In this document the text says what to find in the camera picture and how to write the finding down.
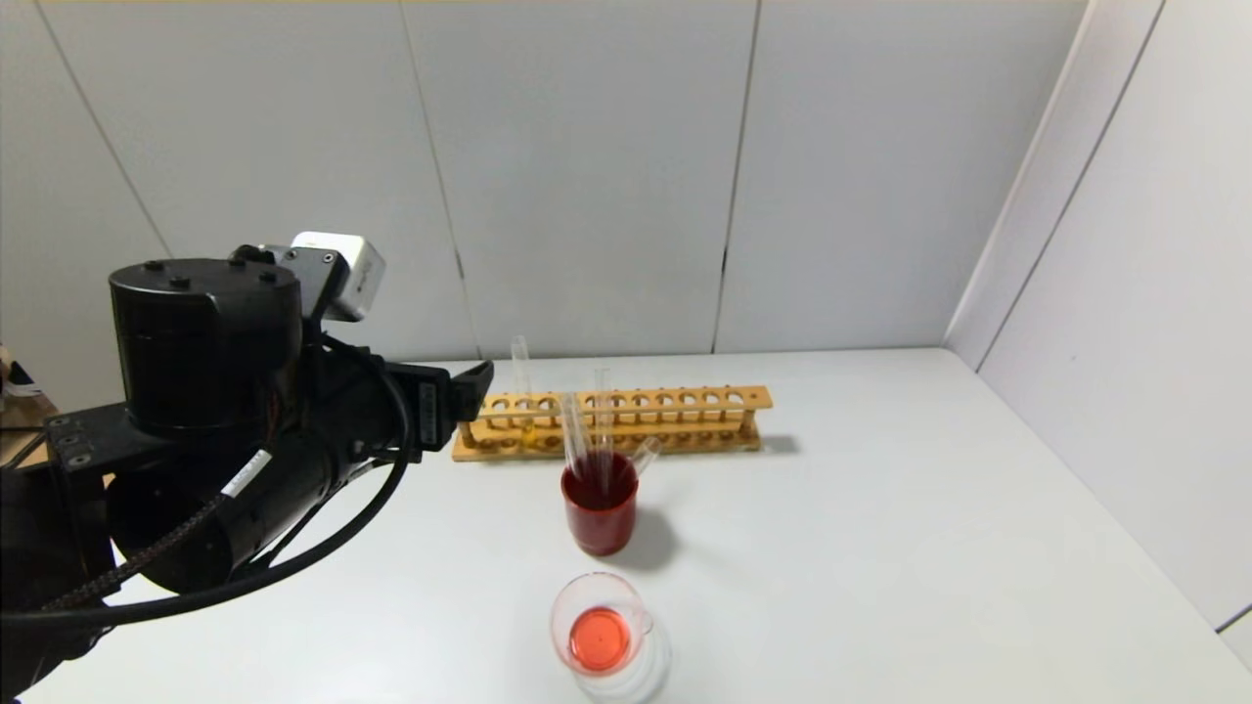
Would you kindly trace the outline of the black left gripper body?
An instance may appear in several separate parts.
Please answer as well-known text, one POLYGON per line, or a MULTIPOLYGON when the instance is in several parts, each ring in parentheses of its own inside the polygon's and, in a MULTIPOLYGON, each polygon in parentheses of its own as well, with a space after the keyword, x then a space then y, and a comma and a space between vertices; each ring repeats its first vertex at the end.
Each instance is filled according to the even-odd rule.
POLYGON ((387 377, 409 413, 407 460, 438 452, 454 427, 449 375, 441 367, 389 365, 356 347, 352 355, 323 348, 316 358, 316 440, 331 463, 394 461, 401 456, 401 415, 381 383, 387 377))

